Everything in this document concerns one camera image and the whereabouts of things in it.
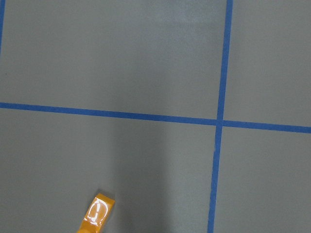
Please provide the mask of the orange trapezoid block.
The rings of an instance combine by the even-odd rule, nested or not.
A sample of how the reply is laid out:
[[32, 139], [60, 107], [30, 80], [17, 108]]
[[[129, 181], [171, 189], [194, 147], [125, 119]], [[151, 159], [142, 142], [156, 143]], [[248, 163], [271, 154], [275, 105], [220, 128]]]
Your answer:
[[102, 233], [112, 213], [115, 200], [101, 193], [91, 202], [77, 233]]

